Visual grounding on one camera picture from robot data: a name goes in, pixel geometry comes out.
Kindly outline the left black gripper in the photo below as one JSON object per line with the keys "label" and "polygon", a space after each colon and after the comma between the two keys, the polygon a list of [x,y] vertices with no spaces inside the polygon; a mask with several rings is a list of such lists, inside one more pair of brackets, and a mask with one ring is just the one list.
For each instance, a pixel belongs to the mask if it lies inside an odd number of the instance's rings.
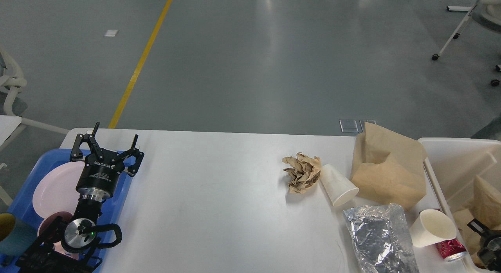
{"label": "left black gripper", "polygon": [[[102,152],[95,140],[99,126],[100,122],[97,122],[90,134],[77,134],[70,152],[70,161],[84,162],[83,171],[76,185],[80,198],[103,203],[114,196],[121,173],[135,177],[143,161],[144,153],[136,147],[138,134],[134,136],[131,148],[125,152],[118,153],[114,150]],[[83,143],[89,146],[91,152],[85,158],[80,148]],[[134,158],[134,163],[125,166],[124,161],[131,157]]]}

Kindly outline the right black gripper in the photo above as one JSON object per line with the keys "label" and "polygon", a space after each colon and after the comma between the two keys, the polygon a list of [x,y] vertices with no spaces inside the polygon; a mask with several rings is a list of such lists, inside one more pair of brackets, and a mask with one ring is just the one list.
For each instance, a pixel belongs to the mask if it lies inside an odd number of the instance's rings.
{"label": "right black gripper", "polygon": [[500,233],[490,234],[490,229],[477,219],[471,220],[467,226],[481,236],[480,249],[477,256],[485,268],[490,271],[501,270],[501,236]]}

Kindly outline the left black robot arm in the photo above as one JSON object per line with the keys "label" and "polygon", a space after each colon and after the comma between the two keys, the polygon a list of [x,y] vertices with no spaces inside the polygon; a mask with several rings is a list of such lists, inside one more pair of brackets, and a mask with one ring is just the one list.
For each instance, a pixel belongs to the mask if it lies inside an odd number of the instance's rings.
{"label": "left black robot arm", "polygon": [[137,134],[123,152],[100,147],[99,125],[90,133],[77,134],[70,151],[70,162],[83,163],[73,216],[68,222],[57,216],[43,230],[16,261],[21,273],[92,273],[102,263],[95,252],[121,243],[120,226],[104,224],[102,208],[113,199],[121,175],[138,173],[144,153],[137,147]]}

